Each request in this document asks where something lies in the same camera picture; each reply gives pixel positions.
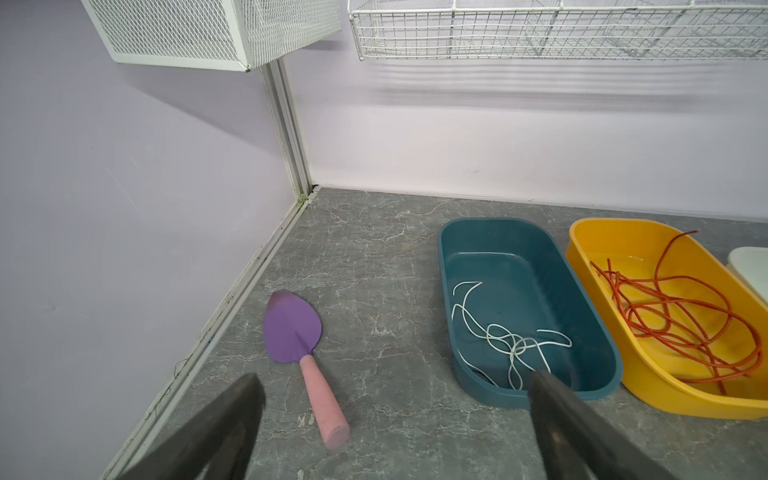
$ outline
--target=teal container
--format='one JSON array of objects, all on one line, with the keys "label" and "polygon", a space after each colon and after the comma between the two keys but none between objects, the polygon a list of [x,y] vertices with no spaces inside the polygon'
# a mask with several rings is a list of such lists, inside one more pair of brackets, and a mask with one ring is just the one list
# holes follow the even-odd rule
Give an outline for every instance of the teal container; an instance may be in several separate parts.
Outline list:
[{"label": "teal container", "polygon": [[[473,336],[460,309],[451,320],[452,307],[462,302],[467,286],[459,287],[455,296],[452,290],[467,281],[483,282],[466,303],[481,325],[497,323],[540,341],[566,342],[552,333],[537,333],[537,329],[556,330],[571,338],[571,348],[548,345],[542,350],[552,373],[578,398],[599,399],[619,386],[624,367],[616,344],[549,233],[516,218],[462,218],[442,228],[438,249],[453,371],[472,398],[495,407],[529,409],[527,388],[532,372],[515,361],[523,389],[510,388],[509,357]],[[499,386],[470,369],[459,351]],[[535,369],[546,369],[532,350],[522,358]],[[518,386],[514,373],[512,378]]]}]

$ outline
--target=purple trowel blade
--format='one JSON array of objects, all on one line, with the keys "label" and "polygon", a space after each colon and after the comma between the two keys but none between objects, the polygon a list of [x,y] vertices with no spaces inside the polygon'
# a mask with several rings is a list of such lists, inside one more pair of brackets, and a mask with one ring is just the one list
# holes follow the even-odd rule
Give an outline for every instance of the purple trowel blade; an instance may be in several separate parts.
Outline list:
[{"label": "purple trowel blade", "polygon": [[320,317],[307,302],[291,292],[277,290],[264,313],[264,345],[276,362],[298,362],[320,340]]}]

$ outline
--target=marble countertop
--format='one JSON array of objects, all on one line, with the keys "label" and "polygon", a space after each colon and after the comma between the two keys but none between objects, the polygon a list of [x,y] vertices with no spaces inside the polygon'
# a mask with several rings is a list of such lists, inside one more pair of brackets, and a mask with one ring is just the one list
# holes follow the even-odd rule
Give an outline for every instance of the marble countertop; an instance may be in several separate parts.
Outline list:
[{"label": "marble countertop", "polygon": [[[768,247],[768,223],[322,189],[174,410],[158,441],[246,372],[267,407],[248,478],[545,478],[530,415],[477,403],[451,372],[436,235],[458,217],[519,217],[568,245],[583,217],[635,217],[699,229],[720,261]],[[323,321],[315,358],[352,427],[323,447],[297,364],[266,354],[264,307],[277,289]],[[623,386],[588,404],[679,478],[763,479],[768,421],[673,415]]]}]

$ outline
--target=white string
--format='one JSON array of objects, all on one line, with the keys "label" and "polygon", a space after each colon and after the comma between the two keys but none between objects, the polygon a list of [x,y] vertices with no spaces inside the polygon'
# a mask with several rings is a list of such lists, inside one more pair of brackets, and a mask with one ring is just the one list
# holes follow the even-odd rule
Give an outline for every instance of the white string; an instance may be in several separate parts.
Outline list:
[{"label": "white string", "polygon": [[[536,348],[538,351],[539,356],[541,357],[541,360],[544,361],[544,365],[547,367],[547,371],[552,373],[552,370],[549,367],[549,362],[547,362],[547,358],[544,356],[544,352],[541,351],[541,347],[543,345],[557,345],[557,346],[563,346],[565,348],[571,348],[573,346],[573,342],[571,341],[568,336],[566,336],[563,333],[560,333],[556,330],[549,330],[549,329],[537,329],[536,332],[538,333],[554,333],[555,335],[559,335],[566,339],[568,343],[560,343],[555,342],[552,340],[547,340],[544,342],[539,342],[538,340],[527,336],[523,337],[522,335],[518,335],[517,333],[510,332],[505,326],[499,325],[498,323],[490,323],[488,326],[483,327],[478,323],[478,321],[475,319],[475,317],[472,316],[472,314],[467,310],[466,304],[467,304],[467,298],[469,298],[469,294],[476,289],[477,287],[482,285],[482,282],[477,281],[469,281],[469,282],[461,282],[457,283],[453,287],[453,296],[456,296],[456,289],[458,289],[461,285],[472,285],[469,287],[467,292],[464,294],[464,299],[461,303],[454,303],[453,308],[451,309],[451,321],[453,321],[453,317],[456,314],[456,309],[459,308],[462,311],[462,319],[464,320],[464,324],[467,326],[467,329],[469,332],[478,337],[479,339],[483,339],[488,344],[496,350],[497,352],[503,353],[506,356],[509,357],[509,369],[507,370],[507,381],[509,382],[509,386],[514,390],[520,390],[523,388],[523,377],[520,375],[520,372],[518,371],[517,367],[515,367],[515,360],[518,360],[523,366],[525,366],[527,369],[534,371],[535,369],[528,365],[522,358],[521,355],[525,353],[526,350]],[[475,326],[480,329],[482,334],[479,334],[475,331],[473,327],[469,325],[469,321],[467,320],[467,317],[472,321],[472,323],[475,324]],[[491,328],[501,329],[505,332],[504,335],[496,336],[491,334]],[[467,366],[473,370],[475,370],[477,373],[480,373],[483,375],[490,383],[492,383],[494,386],[498,386],[496,382],[493,381],[493,379],[485,372],[480,370],[478,367],[472,365],[470,362],[467,362],[467,360],[464,358],[461,352],[458,352],[458,356],[462,358],[462,361],[467,364]],[[515,372],[515,375],[518,378],[519,387],[516,387],[515,384],[512,382],[512,372]]]}]

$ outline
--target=white mesh basket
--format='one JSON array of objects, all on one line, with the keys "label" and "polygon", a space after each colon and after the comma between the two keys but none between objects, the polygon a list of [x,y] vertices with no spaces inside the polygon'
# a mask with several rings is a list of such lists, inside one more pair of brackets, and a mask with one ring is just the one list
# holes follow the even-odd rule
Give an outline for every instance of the white mesh basket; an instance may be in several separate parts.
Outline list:
[{"label": "white mesh basket", "polygon": [[118,63],[248,71],[341,29],[336,0],[82,0]]},{"label": "white mesh basket", "polygon": [[366,58],[768,58],[768,0],[349,0]]}]

